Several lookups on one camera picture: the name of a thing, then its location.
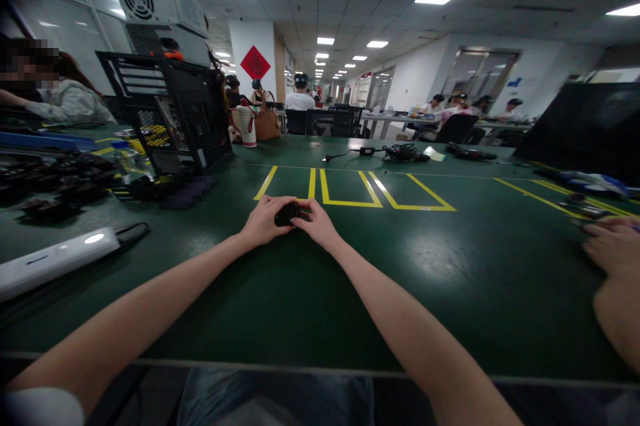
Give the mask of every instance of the brown handbag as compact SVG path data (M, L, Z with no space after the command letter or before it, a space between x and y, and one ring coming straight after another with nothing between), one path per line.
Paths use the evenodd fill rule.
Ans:
M268 94L271 95L275 103L272 92L265 91L262 95L262 106L260 106L260 110L255 115L255 138L258 141L280 137L280 119L275 108L267 107Z

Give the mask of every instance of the white power bank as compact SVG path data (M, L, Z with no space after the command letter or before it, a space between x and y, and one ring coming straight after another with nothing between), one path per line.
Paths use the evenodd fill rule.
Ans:
M0 303L115 251L120 242L104 227L0 265Z

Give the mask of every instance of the black computer mouse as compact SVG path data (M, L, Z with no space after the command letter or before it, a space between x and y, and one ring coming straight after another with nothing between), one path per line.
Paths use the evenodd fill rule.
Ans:
M291 226L291 219L295 217L300 217L300 206L296 201L282 206L274 218L275 225L278 227Z

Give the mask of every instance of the red diamond sign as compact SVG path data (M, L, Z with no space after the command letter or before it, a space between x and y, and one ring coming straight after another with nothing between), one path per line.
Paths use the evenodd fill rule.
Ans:
M252 79L262 79L271 67L267 60L260 54L255 46L251 49L240 63L240 66L247 72Z

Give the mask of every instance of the hand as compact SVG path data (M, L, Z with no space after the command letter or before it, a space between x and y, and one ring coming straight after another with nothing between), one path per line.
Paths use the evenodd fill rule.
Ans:
M324 249L328 249L337 241L341 240L340 235L335 230L333 223L329 218L329 215L320 207L320 204L318 204L315 199L298 201L298 205L300 208L310 209L311 213L301 212L301 217L293 218L291 222L294 226L305 231L309 236L311 236L312 240Z
M633 228L640 221L633 217L606 218L583 229L592 234L584 244L589 257L609 275L640 274L640 234Z
M15 94L8 92L6 89L0 89L0 103L26 106L29 104L29 100L16 96Z
M254 248L256 246L265 245L276 236L288 234L293 226L278 227L275 225L274 218L282 206L295 201L294 196L282 196L272 198L264 195L258 201L258 206L251 212L239 236L244 238L248 244Z

